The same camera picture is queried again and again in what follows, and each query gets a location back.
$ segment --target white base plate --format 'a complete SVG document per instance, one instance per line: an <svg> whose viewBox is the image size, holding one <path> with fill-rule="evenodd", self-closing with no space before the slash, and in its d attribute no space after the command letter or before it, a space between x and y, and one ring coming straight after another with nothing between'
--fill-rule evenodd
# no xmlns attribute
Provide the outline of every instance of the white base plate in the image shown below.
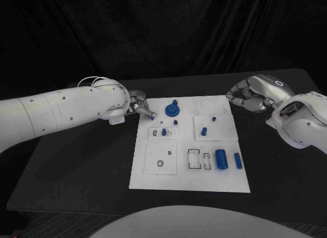
<svg viewBox="0 0 327 238"><path fill-rule="evenodd" d="M180 113L176 117L169 117L165 113L166 106L178 100ZM186 191L216 191L216 192L247 192L250 185L245 174L245 164L242 169L237 168L234 154L239 153L235 122L231 114L229 102L225 96L182 97L182 98L153 98L147 99L150 109L157 113L154 120L140 115L133 169L130 178L130 189L157 189L157 190L186 190ZM218 121L211 121L209 127L224 122L228 123L228 135L214 138L211 141L196 141L195 116L216 116ZM149 140L150 128L179 128L179 138L165 140ZM176 143L176 174L147 174L146 173L146 153L149 143ZM189 149L201 150L201 171L189 170ZM219 170L216 164L218 149L226 152L228 169ZM205 171L203 154L211 154L212 170Z"/></svg>

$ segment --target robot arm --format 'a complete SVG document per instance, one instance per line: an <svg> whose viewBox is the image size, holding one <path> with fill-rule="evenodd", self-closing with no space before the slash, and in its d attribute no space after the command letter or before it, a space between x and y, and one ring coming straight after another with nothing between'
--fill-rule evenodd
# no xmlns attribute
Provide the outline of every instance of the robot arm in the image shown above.
<svg viewBox="0 0 327 238"><path fill-rule="evenodd" d="M113 79L35 96L0 101L0 152L15 144L77 127L98 118L124 122L133 113L156 116L146 94L127 91Z"/></svg>
<svg viewBox="0 0 327 238"><path fill-rule="evenodd" d="M245 99L234 94L242 90ZM229 101L252 112L274 108L267 124L299 149L314 145L327 154L327 97L317 92L296 95L288 85L270 75L255 75L226 94Z"/></svg>

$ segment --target white board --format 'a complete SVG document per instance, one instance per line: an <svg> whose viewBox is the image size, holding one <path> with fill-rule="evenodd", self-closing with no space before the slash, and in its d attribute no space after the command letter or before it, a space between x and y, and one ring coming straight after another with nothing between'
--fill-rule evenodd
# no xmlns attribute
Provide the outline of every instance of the white board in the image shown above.
<svg viewBox="0 0 327 238"><path fill-rule="evenodd" d="M180 113L176 117L169 117L165 109L173 100L178 100ZM157 113L154 120L140 115L136 149L133 157L133 169L130 178L130 189L157 189L157 190L188 190L188 191L215 191L215 192L247 192L250 193L250 185L245 174L245 164L238 144L235 122L231 114L229 102L226 97L182 97L182 98L152 98L147 99L150 109ZM196 128L202 125L209 127L206 136L202 139L196 132ZM162 138L162 129L178 128L166 139ZM152 133L157 131L160 138L153 139ZM176 144L176 170L172 174L160 172L146 173L146 157L147 145L153 143ZM216 150L224 149L226 153L228 169L219 170L216 163ZM189 169L189 150L201 151L201 170ZM242 160L242 169L237 168L235 156L239 153ZM159 161L153 161L152 171L166 171L163 166L157 166ZM211 170L205 168L205 162L211 163Z"/></svg>

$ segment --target table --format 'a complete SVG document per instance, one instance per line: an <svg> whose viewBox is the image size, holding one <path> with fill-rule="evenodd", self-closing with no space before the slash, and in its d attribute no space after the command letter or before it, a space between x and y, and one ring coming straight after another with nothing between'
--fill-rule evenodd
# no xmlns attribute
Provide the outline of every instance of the table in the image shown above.
<svg viewBox="0 0 327 238"><path fill-rule="evenodd" d="M319 91L301 69L120 81L147 98L224 95L247 77L270 74L296 93ZM97 120L42 137L8 209L131 214L169 205L209 206L275 222L327 224L327 155L291 147L261 114L231 106L251 193L129 189L139 115Z"/></svg>

